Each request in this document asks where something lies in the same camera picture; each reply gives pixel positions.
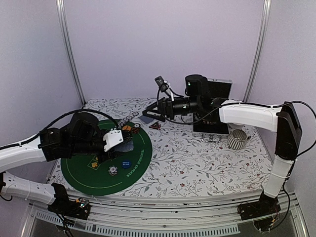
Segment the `single blue playing card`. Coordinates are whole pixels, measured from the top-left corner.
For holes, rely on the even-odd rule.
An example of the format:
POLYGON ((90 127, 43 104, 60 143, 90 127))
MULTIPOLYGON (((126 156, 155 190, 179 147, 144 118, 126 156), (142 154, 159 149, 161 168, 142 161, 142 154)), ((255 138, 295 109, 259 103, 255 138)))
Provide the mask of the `single blue playing card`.
POLYGON ((145 124, 149 124, 153 121, 152 118, 149 118, 147 116, 140 116, 138 119, 141 120, 145 124))

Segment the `blue small blind button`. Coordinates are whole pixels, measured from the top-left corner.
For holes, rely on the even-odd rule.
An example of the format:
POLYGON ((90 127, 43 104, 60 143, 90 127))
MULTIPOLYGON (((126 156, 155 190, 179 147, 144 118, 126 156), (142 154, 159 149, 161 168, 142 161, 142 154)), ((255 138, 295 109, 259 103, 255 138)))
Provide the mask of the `blue small blind button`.
POLYGON ((132 162, 130 160, 124 160, 121 163, 123 169, 129 169, 132 166, 132 162))

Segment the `blue playing card deck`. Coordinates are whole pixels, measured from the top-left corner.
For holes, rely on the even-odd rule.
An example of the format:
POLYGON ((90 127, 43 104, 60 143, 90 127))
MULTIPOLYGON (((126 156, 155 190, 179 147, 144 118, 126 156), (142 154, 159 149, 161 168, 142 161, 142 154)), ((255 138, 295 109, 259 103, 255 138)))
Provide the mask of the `blue playing card deck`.
POLYGON ((123 153, 133 151, 133 149, 134 149, 133 141, 122 142, 115 147, 115 150, 117 152, 123 152, 123 153))

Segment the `red poker chip stack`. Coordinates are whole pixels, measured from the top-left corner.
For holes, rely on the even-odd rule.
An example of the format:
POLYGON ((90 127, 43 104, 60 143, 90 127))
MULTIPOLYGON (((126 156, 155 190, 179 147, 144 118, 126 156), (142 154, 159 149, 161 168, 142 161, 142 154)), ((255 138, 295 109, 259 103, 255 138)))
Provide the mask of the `red poker chip stack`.
POLYGON ((138 134, 140 132, 141 125, 139 123, 135 123, 132 127, 132 133, 133 134, 138 134))

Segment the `orange big blind button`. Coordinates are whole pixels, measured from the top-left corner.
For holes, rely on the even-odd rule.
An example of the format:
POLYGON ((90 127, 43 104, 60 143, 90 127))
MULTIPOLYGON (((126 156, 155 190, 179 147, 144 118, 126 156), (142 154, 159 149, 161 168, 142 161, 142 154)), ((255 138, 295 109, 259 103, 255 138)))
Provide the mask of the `orange big blind button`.
POLYGON ((127 131, 130 131, 131 130, 131 126, 129 125, 125 125, 122 130, 127 130, 127 131))

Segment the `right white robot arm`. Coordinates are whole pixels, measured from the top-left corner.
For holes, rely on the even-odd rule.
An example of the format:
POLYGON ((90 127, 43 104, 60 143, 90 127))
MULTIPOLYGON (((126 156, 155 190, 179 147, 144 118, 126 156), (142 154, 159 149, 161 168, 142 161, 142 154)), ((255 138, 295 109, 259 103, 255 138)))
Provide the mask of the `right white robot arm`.
POLYGON ((188 75, 185 83, 185 96, 171 91, 167 98, 157 97, 156 102, 147 106, 142 114, 170 122, 176 115, 198 114, 197 123, 206 119, 216 124, 250 125, 276 133, 273 168, 255 205, 259 215, 266 215, 274 208, 277 196, 299 155, 302 128, 294 106, 291 102, 261 105, 214 97, 209 91, 208 79, 202 75, 188 75))

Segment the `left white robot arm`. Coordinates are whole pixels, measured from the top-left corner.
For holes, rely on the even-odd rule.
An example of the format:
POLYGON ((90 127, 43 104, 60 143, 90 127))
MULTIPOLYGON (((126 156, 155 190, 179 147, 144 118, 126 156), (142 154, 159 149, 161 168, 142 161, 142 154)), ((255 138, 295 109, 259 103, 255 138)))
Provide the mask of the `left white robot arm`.
POLYGON ((132 134, 118 123, 100 129, 99 120, 90 113, 74 113, 62 128, 49 126, 38 135, 0 149, 0 194, 17 196, 54 205, 62 214, 70 214, 73 203, 63 185, 42 184, 15 177, 8 172, 25 164, 94 155, 99 163, 115 159, 133 150, 132 134))

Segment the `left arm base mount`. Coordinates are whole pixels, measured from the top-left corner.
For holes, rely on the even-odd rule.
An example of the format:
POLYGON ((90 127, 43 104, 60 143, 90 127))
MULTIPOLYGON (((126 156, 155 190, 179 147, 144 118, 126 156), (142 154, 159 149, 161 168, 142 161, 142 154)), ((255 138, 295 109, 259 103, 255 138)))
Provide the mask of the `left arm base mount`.
POLYGON ((76 219, 87 220, 90 214, 90 203, 82 198, 69 200, 57 198, 52 204, 48 205, 47 210, 61 216, 73 217, 76 219))

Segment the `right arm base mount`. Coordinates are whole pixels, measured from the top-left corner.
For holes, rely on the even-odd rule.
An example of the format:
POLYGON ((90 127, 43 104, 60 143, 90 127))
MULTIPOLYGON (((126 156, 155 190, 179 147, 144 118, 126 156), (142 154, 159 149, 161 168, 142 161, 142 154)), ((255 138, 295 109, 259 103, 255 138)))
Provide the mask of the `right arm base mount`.
POLYGON ((242 202, 237 206, 237 212, 242 220, 258 218, 254 227, 261 233, 270 232, 279 227, 286 219, 290 209, 290 196, 287 196, 287 208, 280 220, 281 207, 277 198, 260 197, 258 201, 242 202))

